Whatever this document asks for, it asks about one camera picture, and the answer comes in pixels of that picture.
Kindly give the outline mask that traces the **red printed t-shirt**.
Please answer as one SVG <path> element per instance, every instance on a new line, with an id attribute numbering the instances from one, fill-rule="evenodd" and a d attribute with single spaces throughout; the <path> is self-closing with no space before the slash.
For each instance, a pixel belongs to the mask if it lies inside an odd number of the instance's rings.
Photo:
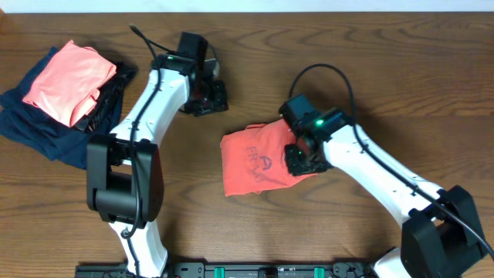
<path id="1" fill-rule="evenodd" d="M 290 188 L 307 178 L 291 175 L 286 166 L 284 147 L 294 142 L 284 120 L 225 135 L 220 142 L 225 196 Z"/>

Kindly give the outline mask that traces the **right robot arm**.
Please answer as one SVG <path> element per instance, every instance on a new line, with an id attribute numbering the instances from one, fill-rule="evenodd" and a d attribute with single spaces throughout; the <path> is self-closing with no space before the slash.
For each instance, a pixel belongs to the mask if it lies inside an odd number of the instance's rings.
<path id="1" fill-rule="evenodd" d="M 285 147 L 291 175 L 338 168 L 380 202 L 401 227 L 401 244 L 364 271 L 366 277 L 460 277 L 493 254 L 473 197 L 445 190 L 406 168 L 376 145 L 342 110 L 316 110 L 303 95 L 279 113 L 295 135 Z"/>

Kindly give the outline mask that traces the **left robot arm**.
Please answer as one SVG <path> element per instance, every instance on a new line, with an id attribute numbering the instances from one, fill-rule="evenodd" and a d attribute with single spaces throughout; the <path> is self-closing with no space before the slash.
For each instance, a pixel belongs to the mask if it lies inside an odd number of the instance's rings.
<path id="1" fill-rule="evenodd" d="M 177 113 L 201 117 L 228 109 L 217 58 L 203 36 L 183 32 L 176 50 L 154 55 L 148 82 L 130 113 L 87 145 L 86 200 L 118 235 L 127 263 L 78 266 L 77 277 L 164 277 L 168 251 L 156 218 L 164 200 L 159 147 Z"/>

